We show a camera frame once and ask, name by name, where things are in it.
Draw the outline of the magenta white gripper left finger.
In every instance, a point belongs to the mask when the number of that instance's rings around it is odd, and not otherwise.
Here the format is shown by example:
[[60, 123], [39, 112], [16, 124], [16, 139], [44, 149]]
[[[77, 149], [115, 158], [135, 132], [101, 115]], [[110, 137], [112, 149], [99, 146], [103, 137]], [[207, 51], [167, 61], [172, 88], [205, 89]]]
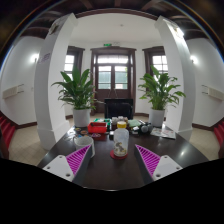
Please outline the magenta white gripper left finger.
[[67, 156], [58, 155], [44, 167], [44, 170], [69, 182], [82, 182], [91, 155], [92, 146], [87, 145]]

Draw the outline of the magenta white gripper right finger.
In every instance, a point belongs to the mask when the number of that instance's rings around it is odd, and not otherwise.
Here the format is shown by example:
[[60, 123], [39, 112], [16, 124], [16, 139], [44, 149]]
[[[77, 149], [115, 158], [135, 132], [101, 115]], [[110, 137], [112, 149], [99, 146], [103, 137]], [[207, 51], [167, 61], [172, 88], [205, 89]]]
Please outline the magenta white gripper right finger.
[[135, 146], [135, 156], [144, 181], [156, 181], [182, 169], [168, 155], [159, 156], [143, 146]]

